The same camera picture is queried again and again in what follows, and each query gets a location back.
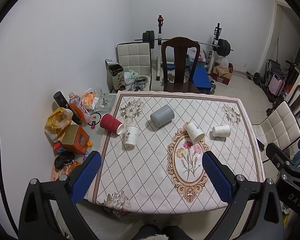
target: screw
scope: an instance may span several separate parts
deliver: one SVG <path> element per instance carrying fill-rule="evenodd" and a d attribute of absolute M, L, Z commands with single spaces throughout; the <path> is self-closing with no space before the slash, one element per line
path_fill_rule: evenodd
<path fill-rule="evenodd" d="M 65 181 L 65 180 L 67 180 L 67 179 L 68 179 L 68 176 L 65 175 L 65 174 L 63 174 L 63 175 L 61 175 L 61 176 L 59 177 L 59 180 L 61 180 L 61 181 Z"/>
<path fill-rule="evenodd" d="M 37 179 L 31 179 L 31 181 L 30 181 L 30 184 L 31 185 L 34 185 L 34 184 L 36 184 L 37 183 Z"/>
<path fill-rule="evenodd" d="M 245 180 L 245 177 L 241 174 L 237 175 L 237 180 L 238 181 L 244 181 Z"/>
<path fill-rule="evenodd" d="M 272 185 L 272 184 L 274 183 L 273 180 L 270 179 L 270 178 L 266 179 L 266 181 L 267 181 L 267 183 L 270 184 L 270 185 Z"/>

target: black bottle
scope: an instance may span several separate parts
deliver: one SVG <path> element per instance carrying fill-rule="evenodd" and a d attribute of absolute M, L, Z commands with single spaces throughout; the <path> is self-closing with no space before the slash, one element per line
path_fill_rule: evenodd
<path fill-rule="evenodd" d="M 63 108 L 67 108 L 70 109 L 73 112 L 73 116 L 72 116 L 72 121 L 74 121 L 76 124 L 81 125 L 82 121 L 80 120 L 80 118 L 77 116 L 77 113 L 72 109 L 72 107 L 69 105 L 68 101 L 66 100 L 66 98 L 63 96 L 63 94 L 61 93 L 61 91 L 58 91 L 57 93 L 54 94 L 53 96 L 54 100 L 57 102 L 57 104 L 60 107 Z"/>

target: diamond pattern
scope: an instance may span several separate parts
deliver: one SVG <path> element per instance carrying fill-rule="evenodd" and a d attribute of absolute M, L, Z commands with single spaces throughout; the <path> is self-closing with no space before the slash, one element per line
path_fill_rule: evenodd
<path fill-rule="evenodd" d="M 131 204 L 128 211 L 132 212 L 170 214 L 225 207 L 226 203 L 220 200 L 210 180 L 194 201 L 188 203 L 183 194 L 178 193 L 171 175 L 167 173 L 168 145 L 185 122 L 195 122 L 200 126 L 206 134 L 205 143 L 222 164 L 227 165 L 235 174 L 243 174 L 249 180 L 257 181 L 254 154 L 243 117 L 239 125 L 234 126 L 227 120 L 222 109 L 225 105 L 233 107 L 237 113 L 244 112 L 239 110 L 237 103 L 214 101 L 212 98 L 207 100 L 204 95 L 202 99 L 192 99 L 166 97 L 164 94 L 155 97 L 124 95 L 119 105 L 125 107 L 129 101 L 139 98 L 144 107 L 142 114 L 135 119 L 137 124 L 133 124 L 141 129 L 137 146 L 126 148 L 123 144 L 124 134 L 111 134 L 101 171 L 98 202 L 103 203 L 108 194 L 120 194 L 124 191 Z M 167 104 L 174 109 L 175 118 L 157 128 L 151 122 L 150 115 Z M 116 114 L 116 118 L 123 122 L 120 113 Z M 213 137 L 212 127 L 224 124 L 231 127 L 230 137 Z"/>

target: floral tablecloth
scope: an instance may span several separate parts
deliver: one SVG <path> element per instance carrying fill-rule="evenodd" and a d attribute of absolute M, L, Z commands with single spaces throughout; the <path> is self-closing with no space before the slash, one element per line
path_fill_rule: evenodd
<path fill-rule="evenodd" d="M 157 128 L 150 114 L 164 105 L 172 122 Z M 140 127 L 137 146 L 125 147 L 125 134 L 105 131 L 99 152 L 102 166 L 88 199 L 121 211 L 187 213 L 225 207 L 202 168 L 211 150 L 235 174 L 263 181 L 260 152 L 247 113 L 237 98 L 192 93 L 119 92 L 111 112 L 125 125 Z M 193 144 L 185 131 L 197 123 L 205 137 Z M 212 136 L 212 127 L 229 124 L 229 138 Z"/>

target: ornate oval frame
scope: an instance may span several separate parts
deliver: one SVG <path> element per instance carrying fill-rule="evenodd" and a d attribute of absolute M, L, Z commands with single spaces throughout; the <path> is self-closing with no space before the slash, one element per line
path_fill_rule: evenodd
<path fill-rule="evenodd" d="M 176 146 L 178 146 L 182 139 L 189 138 L 185 129 L 186 125 L 188 125 L 188 122 L 186 122 L 182 128 L 178 129 L 178 133 L 176 133 L 172 138 L 172 143 L 168 145 L 167 172 L 171 175 L 171 181 L 175 185 L 174 187 L 177 188 L 178 193 L 183 194 L 187 202 L 191 203 L 196 198 L 197 194 L 202 191 L 205 183 L 208 181 L 208 176 L 203 169 L 199 178 L 195 181 L 188 182 L 183 180 L 177 172 L 175 163 Z M 204 139 L 202 139 L 198 144 L 204 152 L 209 150 L 209 146 L 204 143 Z"/>

